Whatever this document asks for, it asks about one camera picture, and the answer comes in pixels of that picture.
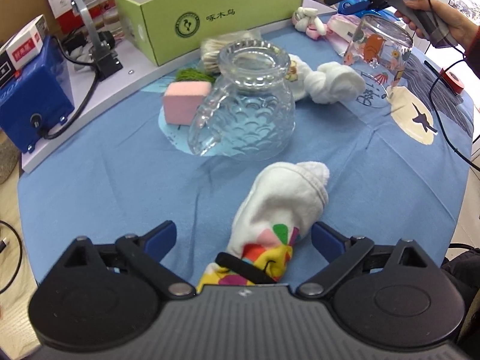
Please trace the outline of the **person right hand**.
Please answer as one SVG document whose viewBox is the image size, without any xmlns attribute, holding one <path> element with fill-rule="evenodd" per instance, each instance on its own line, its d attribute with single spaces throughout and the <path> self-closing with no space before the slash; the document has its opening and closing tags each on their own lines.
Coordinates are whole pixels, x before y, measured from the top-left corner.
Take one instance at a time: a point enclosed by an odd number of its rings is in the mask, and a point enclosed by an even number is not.
<svg viewBox="0 0 480 360">
<path fill-rule="evenodd" d="M 452 6 L 438 0 L 404 0 L 412 10 L 433 11 L 448 26 L 450 34 L 465 50 L 476 38 L 479 27 Z"/>
</svg>

